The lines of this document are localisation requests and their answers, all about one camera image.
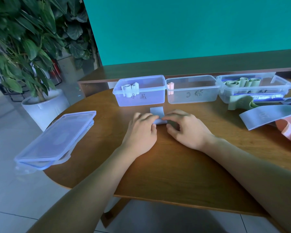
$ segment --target person's left hand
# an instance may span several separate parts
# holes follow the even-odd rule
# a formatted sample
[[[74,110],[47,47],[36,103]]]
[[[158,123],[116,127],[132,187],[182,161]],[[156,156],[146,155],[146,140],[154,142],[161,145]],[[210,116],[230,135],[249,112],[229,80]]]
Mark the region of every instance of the person's left hand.
[[[135,113],[121,146],[136,158],[148,152],[157,140],[156,124],[153,122],[158,118],[151,113]]]

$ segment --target teal wall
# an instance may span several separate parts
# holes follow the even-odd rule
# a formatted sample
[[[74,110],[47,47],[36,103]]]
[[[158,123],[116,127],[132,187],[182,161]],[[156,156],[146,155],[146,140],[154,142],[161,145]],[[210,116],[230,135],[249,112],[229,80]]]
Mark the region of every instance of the teal wall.
[[[291,0],[84,0],[103,65],[291,49]]]

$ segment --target clear plastic container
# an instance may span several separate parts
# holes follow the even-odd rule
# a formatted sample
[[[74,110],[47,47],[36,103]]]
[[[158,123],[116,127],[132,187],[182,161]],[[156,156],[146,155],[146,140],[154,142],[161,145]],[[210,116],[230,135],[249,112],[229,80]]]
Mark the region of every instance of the clear plastic container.
[[[166,84],[174,83],[174,89],[167,88],[167,98],[170,104],[215,101],[220,86],[211,75],[169,78]]]
[[[67,161],[77,142],[94,124],[95,115],[96,111],[64,114],[14,160],[37,170]]]
[[[223,82],[235,81],[239,78],[259,78],[260,84],[258,87],[228,87]],[[255,103],[263,103],[265,101],[282,101],[283,97],[291,89],[291,82],[272,73],[256,73],[256,74],[231,74],[220,75],[216,78],[216,85],[220,86],[219,97],[228,104],[230,96],[233,95],[250,95],[253,97]]]
[[[139,84],[139,90],[132,91],[130,97],[121,86]],[[120,79],[113,89],[119,106],[162,104],[165,102],[166,80],[163,75]]]

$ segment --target hand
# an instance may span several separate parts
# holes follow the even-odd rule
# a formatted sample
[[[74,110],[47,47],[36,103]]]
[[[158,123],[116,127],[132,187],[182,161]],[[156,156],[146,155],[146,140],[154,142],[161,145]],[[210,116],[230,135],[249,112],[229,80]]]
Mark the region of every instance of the hand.
[[[167,124],[167,132],[181,144],[195,150],[202,151],[205,145],[214,138],[214,135],[193,114],[182,110],[173,110],[167,113],[162,120],[171,120],[180,125],[180,131]]]
[[[158,115],[151,113],[135,113],[121,146],[136,157],[148,152],[157,140],[156,124],[153,122],[158,118]]]

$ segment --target wooden desk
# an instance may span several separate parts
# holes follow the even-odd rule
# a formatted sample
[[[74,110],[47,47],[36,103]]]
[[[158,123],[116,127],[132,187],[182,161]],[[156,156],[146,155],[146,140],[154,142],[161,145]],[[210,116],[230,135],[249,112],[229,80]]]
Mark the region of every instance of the wooden desk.
[[[106,82],[162,74],[165,78],[291,71],[291,50],[216,55],[100,67],[78,81],[85,97],[109,89]]]
[[[239,117],[244,110],[228,111],[227,104],[219,97],[214,102],[205,103],[169,104],[166,99],[164,104],[119,107],[110,89],[85,98],[62,113],[97,111],[93,127],[76,145],[71,158],[44,172],[62,186],[75,187],[121,144],[132,115],[135,112],[150,112],[150,107],[155,106],[163,106],[165,112],[178,108],[192,113],[214,135],[291,170],[291,141],[269,125],[248,131]],[[156,144],[128,168],[114,196],[268,216],[214,160],[175,141],[167,133],[165,125],[158,125],[157,130]]]

